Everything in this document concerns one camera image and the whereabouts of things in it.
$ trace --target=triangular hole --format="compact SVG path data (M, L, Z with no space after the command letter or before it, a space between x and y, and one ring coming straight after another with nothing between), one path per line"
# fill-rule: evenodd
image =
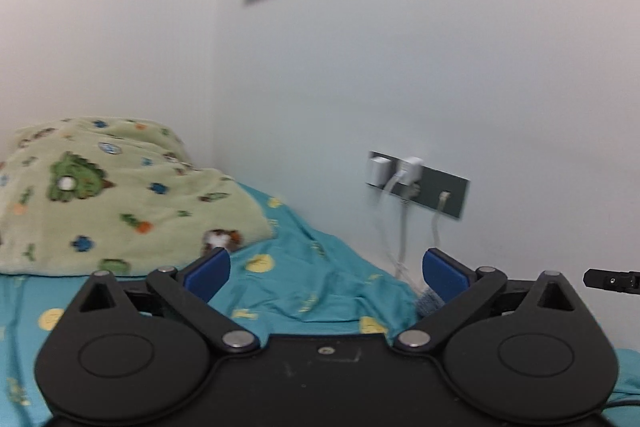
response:
M562 288L555 282L546 285L545 292L542 294L538 306L565 312L574 311L573 305L562 291Z
M113 297L111 297L111 293L107 286L104 284L96 284L91 289L89 296L82 303L80 311L82 313L93 312L96 310L106 310L108 308L113 308L114 306L115 302L113 301Z

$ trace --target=blue flower print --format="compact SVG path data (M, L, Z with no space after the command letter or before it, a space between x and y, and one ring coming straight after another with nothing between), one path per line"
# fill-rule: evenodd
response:
M149 190L156 194L166 194L169 191L169 187L162 185L161 183L152 183L149 185Z
M95 246L95 243L85 235L79 235L75 241L71 242L71 246L77 252L88 252Z

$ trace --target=folded blanket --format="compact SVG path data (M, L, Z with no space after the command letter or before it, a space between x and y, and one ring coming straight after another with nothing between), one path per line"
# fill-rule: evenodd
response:
M271 237L232 178L195 169L172 131L76 118L21 129L0 165L0 272L145 275Z

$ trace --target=power socket panel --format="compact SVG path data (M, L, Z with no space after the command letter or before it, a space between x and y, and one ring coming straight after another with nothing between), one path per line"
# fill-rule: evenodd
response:
M398 170L398 162L400 158L395 156L389 156L380 152L369 152L369 158L375 158L376 156L382 156L383 158L389 158L391 160L390 176L393 176ZM422 167L422 177L418 182L420 191L410 200L414 203L421 204L436 210L440 201L440 194L442 192L450 192L449 199L444 205L442 211L447 216L460 219L462 217L462 210L465 204L466 192L469 186L469 180L448 174L442 171L436 171L429 167ZM406 189L403 185L397 184L392 190L392 194L400 196Z

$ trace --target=teal fabric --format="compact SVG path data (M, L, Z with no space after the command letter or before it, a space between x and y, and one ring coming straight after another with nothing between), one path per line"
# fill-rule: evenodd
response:
M407 285L274 198L245 188L270 220L274 238L232 255L230 280L210 305L263 343L270 333L358 333L361 327L386 329L391 338L414 324L415 298ZM47 336L38 318L64 309L85 279L0 275L0 427L36 427L49 418L33 380Z
M617 349L620 373L609 401L640 400L640 353L631 349ZM638 427L640 407L612 407L604 416L618 427Z

